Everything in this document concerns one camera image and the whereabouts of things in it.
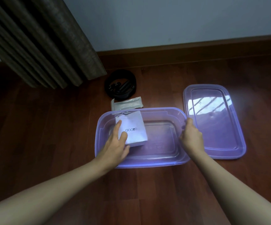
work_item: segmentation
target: plastic tub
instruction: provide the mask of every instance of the plastic tub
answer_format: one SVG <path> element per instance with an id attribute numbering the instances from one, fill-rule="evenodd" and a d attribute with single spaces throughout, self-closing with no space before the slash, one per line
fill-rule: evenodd
<path id="1" fill-rule="evenodd" d="M 171 166 L 189 161 L 178 137 L 185 126 L 186 115 L 175 107 L 142 108 L 141 111 L 148 141 L 145 145 L 131 147 L 126 159 L 117 168 Z M 115 115 L 126 111 L 110 111 L 98 120 L 95 138 L 95 156 L 106 143 L 115 126 Z"/>
<path id="2" fill-rule="evenodd" d="M 231 97 L 223 86 L 190 85 L 184 90 L 184 110 L 202 132 L 206 153 L 214 159 L 237 159 L 246 144 Z"/>

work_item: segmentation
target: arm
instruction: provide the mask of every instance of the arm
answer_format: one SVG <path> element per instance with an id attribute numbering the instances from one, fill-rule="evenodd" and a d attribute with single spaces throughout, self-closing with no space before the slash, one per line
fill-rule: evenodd
<path id="1" fill-rule="evenodd" d="M 0 225 L 42 224 L 71 197 L 122 162 L 129 153 L 127 133 L 118 140 L 121 121 L 99 155 L 91 162 L 26 189 L 0 202 Z"/>
<path id="2" fill-rule="evenodd" d="M 202 133 L 188 118 L 183 148 L 205 177 L 231 224 L 271 224 L 271 203 L 230 174 L 204 151 Z"/>

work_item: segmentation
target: gray curtain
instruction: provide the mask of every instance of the gray curtain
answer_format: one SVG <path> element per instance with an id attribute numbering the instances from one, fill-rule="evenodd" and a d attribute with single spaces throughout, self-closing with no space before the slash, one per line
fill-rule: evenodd
<path id="1" fill-rule="evenodd" d="M 0 0 L 0 59 L 31 87 L 106 75 L 63 0 Z"/>

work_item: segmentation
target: black strap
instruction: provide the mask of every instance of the black strap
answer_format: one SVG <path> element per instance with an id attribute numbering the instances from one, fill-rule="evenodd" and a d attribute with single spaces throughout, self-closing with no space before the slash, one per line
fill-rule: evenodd
<path id="1" fill-rule="evenodd" d="M 117 79 L 127 79 L 127 81 L 123 84 L 117 82 L 111 85 Z M 104 90 L 109 97 L 116 100 L 128 99 L 136 92 L 136 77 L 128 70 L 116 70 L 105 80 Z"/>

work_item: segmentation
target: white package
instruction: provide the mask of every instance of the white package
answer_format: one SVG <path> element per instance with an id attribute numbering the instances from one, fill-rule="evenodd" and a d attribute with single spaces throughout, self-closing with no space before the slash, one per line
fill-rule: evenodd
<path id="1" fill-rule="evenodd" d="M 135 111 L 130 114 L 116 117 L 116 123 L 122 120 L 121 126 L 119 128 L 118 137 L 121 136 L 123 131 L 127 132 L 128 137 L 126 140 L 126 145 L 130 147 L 144 145 L 148 140 L 144 121 L 140 111 Z"/>
<path id="2" fill-rule="evenodd" d="M 115 99 L 111 101 L 111 111 L 115 110 L 129 110 L 143 107 L 142 98 L 137 97 L 122 102 L 115 102 Z"/>

